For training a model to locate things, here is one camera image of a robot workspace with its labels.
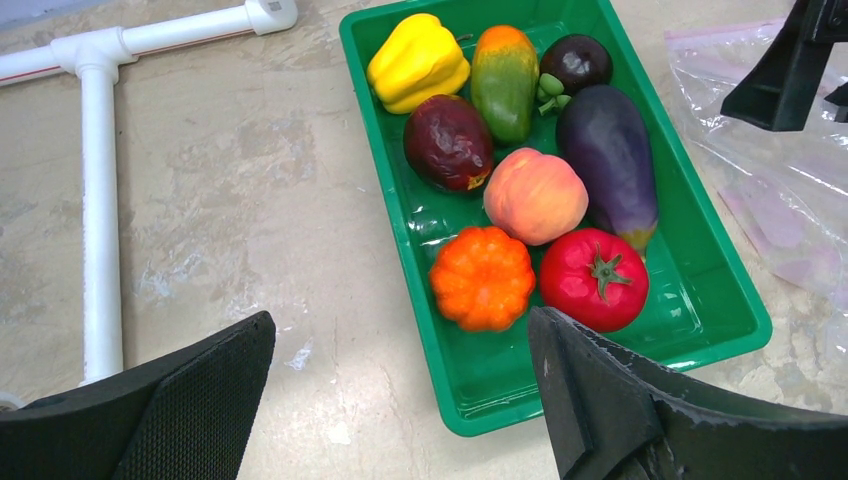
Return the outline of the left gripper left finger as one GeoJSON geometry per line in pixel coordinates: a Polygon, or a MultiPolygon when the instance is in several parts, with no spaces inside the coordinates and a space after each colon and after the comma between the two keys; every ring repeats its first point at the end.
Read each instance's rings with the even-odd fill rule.
{"type": "Polygon", "coordinates": [[[4,479],[234,479],[266,385],[266,311],[1,416],[4,479]]]}

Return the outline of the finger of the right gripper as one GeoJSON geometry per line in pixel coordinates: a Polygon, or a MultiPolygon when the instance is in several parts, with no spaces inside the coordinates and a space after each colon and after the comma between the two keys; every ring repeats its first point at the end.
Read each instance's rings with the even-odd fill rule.
{"type": "Polygon", "coordinates": [[[720,113],[772,132],[801,131],[833,46],[847,40],[847,3],[797,0],[759,62],[720,113]]]}

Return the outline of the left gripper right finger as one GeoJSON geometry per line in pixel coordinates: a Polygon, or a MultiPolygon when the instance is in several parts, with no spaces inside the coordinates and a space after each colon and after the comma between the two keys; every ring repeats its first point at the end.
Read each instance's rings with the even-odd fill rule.
{"type": "Polygon", "coordinates": [[[843,479],[847,419],[736,394],[550,307],[528,341],[563,479],[843,479]]]}

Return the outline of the clear zip top bag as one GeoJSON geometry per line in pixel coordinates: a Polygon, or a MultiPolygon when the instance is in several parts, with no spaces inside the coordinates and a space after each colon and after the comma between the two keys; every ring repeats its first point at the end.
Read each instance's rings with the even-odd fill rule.
{"type": "Polygon", "coordinates": [[[825,96],[847,80],[847,47],[836,47],[801,132],[771,133],[721,114],[781,20],[668,31],[676,81],[672,114],[707,151],[705,170],[768,270],[827,300],[824,351],[847,363],[847,127],[825,96]]]}

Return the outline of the red tomato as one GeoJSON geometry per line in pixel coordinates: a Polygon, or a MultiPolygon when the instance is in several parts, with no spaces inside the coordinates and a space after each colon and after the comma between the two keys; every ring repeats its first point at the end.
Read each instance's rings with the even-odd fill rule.
{"type": "Polygon", "coordinates": [[[596,228],[575,230],[555,240],[538,270],[544,304],[599,333],[630,325],[645,307],[649,286],[637,251],[622,238],[596,228]]]}

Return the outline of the peach fruit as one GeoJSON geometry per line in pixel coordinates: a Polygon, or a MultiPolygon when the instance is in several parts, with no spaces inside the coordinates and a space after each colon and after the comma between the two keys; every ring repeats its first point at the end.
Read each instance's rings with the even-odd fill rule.
{"type": "Polygon", "coordinates": [[[526,245],[539,246],[574,230],[589,198],[565,160],[523,147],[496,166],[483,204],[493,225],[526,245]]]}

